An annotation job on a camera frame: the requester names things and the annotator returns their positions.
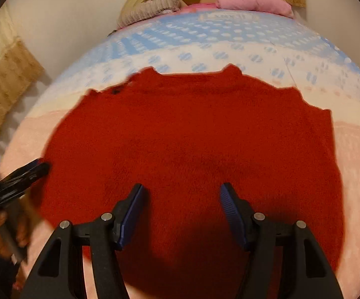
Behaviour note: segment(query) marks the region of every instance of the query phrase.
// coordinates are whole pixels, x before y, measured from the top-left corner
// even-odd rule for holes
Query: bed
[[[275,87],[294,86],[309,104],[332,110],[345,213],[345,242],[336,274],[344,297],[357,298],[360,69],[330,41],[292,19],[253,11],[193,10],[114,33],[64,71],[40,97],[8,146],[0,174],[43,155],[54,127],[87,89],[120,84],[144,67],[160,73],[202,73],[219,71],[229,63]],[[51,231],[43,222],[34,232],[28,270]],[[91,276],[90,264],[86,266],[86,275]],[[92,296],[93,284],[86,286]],[[138,294],[131,290],[131,298]]]

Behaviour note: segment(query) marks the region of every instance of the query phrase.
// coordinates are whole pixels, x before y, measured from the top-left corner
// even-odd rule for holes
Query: red sweater
[[[149,190],[124,279],[161,298],[234,298],[246,254],[219,202],[231,182],[272,219],[306,221],[335,269],[343,244],[342,182],[331,112],[294,88],[242,75],[160,75],[90,91],[47,146],[41,213],[53,225],[91,221],[135,183]]]

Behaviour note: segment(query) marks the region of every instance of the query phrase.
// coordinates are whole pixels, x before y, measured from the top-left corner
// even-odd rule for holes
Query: white wall
[[[307,22],[337,45],[360,67],[360,2],[306,0]]]
[[[126,0],[8,0],[18,34],[56,78],[116,27]]]

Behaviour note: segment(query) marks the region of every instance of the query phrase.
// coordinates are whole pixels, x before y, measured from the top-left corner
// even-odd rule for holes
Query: beige pillow
[[[162,14],[164,10],[177,11],[178,9],[179,0],[148,0],[123,14],[118,20],[118,29],[156,17]]]

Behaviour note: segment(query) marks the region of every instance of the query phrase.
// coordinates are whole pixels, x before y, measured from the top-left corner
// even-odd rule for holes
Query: metal screw
[[[297,221],[296,225],[301,229],[306,228],[306,226],[307,226],[304,221]]]
[[[108,221],[108,220],[110,220],[111,218],[112,218],[112,214],[111,214],[111,213],[104,213],[104,214],[101,215],[101,219],[102,219],[103,221]]]
[[[65,228],[67,228],[69,226],[69,221],[62,221],[61,223],[60,223],[60,227],[62,228],[62,229],[65,229]]]
[[[262,213],[255,213],[253,216],[257,221],[263,221],[266,218]]]

